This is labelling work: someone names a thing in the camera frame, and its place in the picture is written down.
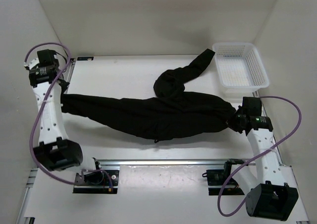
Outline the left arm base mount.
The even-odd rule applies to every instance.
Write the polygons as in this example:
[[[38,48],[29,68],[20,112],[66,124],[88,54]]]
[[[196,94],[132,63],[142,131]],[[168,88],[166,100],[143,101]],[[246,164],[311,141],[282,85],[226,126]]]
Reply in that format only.
[[[74,194],[117,194],[120,168],[119,166],[102,166],[104,172],[85,173],[84,178],[77,173],[75,176]]]

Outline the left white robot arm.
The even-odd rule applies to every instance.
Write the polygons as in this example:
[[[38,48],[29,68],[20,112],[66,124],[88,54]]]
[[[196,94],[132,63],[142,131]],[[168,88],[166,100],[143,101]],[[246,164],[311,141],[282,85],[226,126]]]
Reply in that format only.
[[[30,85],[40,113],[36,124],[40,128],[39,144],[32,150],[48,171],[84,171],[92,184],[99,184],[104,172],[98,169],[97,160],[84,156],[80,145],[69,139],[64,127],[60,97],[69,84],[58,75],[58,54],[49,49],[38,51],[37,58],[28,64]]]

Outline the black trousers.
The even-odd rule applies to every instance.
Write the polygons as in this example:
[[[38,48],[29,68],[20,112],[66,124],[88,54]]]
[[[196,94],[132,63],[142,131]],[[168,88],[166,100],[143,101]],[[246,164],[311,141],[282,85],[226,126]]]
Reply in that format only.
[[[221,132],[236,112],[231,103],[215,95],[185,91],[185,83],[198,78],[214,55],[206,49],[189,65],[163,72],[153,85],[153,98],[62,94],[61,110],[155,142]]]

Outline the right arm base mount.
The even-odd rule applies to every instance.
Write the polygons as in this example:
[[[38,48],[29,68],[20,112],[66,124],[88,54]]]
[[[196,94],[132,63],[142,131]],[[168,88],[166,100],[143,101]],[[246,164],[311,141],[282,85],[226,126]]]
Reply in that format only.
[[[228,159],[221,169],[207,169],[206,172],[202,174],[202,177],[207,179],[209,196],[217,196],[223,183],[231,174],[232,166],[242,165],[243,163],[243,160]],[[238,183],[231,178],[222,194],[225,196],[242,196],[244,192]]]

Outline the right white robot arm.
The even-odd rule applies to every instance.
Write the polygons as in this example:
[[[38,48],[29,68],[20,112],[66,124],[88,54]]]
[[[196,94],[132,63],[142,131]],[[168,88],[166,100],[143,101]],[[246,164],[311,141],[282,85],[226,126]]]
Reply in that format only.
[[[223,185],[218,194],[221,199],[227,184],[237,183],[245,194],[240,207],[245,206],[250,217],[286,221],[290,216],[299,194],[297,188],[289,186],[283,176],[275,148],[292,136],[299,125],[278,142],[274,142],[273,126],[267,116],[262,115],[262,102],[259,97],[244,97],[242,105],[227,121],[232,130],[245,133],[253,158],[228,160],[222,178]]]

